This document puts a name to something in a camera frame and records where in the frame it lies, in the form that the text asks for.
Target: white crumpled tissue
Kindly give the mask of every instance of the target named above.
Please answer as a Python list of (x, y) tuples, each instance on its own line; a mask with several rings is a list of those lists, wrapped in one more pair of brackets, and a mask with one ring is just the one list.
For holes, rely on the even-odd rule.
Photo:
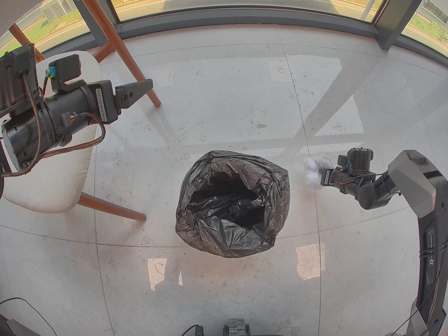
[(320, 180), (322, 175), (319, 173), (320, 169), (333, 169), (330, 162), (330, 157), (326, 154), (319, 154), (315, 157), (306, 157), (303, 161), (305, 168), (306, 185), (313, 189), (320, 189), (322, 185)]

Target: black trash bag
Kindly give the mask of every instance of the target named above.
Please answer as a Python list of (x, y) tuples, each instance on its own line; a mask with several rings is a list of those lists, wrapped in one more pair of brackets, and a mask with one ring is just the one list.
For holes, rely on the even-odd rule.
[(261, 157), (212, 150), (182, 182), (176, 232), (193, 248), (240, 258), (274, 246), (288, 209), (286, 169)]

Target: white label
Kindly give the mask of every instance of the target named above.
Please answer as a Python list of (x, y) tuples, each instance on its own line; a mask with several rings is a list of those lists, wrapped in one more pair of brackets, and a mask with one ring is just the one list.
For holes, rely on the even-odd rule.
[(107, 122), (108, 118), (106, 116), (106, 110), (104, 109), (104, 101), (103, 101), (103, 92), (101, 91), (101, 88), (96, 88), (96, 99), (98, 100), (98, 108), (99, 108), (99, 114), (101, 115), (101, 120), (103, 122)]

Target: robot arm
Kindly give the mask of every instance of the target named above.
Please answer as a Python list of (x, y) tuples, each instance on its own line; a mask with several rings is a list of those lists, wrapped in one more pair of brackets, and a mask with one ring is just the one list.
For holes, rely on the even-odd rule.
[(395, 194), (403, 194), (417, 215), (420, 241), (417, 298), (406, 336), (435, 336), (446, 315), (442, 306), (448, 280), (448, 181), (416, 150), (402, 151), (377, 180), (369, 170), (372, 159), (372, 150), (353, 148), (339, 156), (339, 167), (321, 171), (321, 184), (353, 195), (364, 209), (382, 207)]

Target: chair leg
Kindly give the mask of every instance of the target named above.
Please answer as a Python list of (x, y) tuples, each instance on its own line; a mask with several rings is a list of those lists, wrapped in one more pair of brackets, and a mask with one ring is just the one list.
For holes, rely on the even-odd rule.
[(146, 220), (146, 216), (143, 213), (106, 202), (103, 199), (86, 193), (81, 193), (81, 198), (79, 199), (78, 204), (91, 209), (104, 211), (105, 213), (122, 216), (123, 218), (134, 219), (135, 221)]
[[(109, 39), (109, 43), (111, 44), (112, 48), (116, 50), (116, 52), (121, 57), (127, 68), (131, 71), (135, 79), (137, 81), (145, 80), (145, 76), (143, 75), (142, 70), (140, 70), (140, 68), (138, 67), (125, 43), (115, 30), (115, 27), (113, 27), (103, 8), (99, 5), (98, 0), (82, 0), (82, 2), (90, 11), (101, 30)], [(154, 106), (160, 106), (160, 100), (153, 90), (149, 91), (147, 95)]]

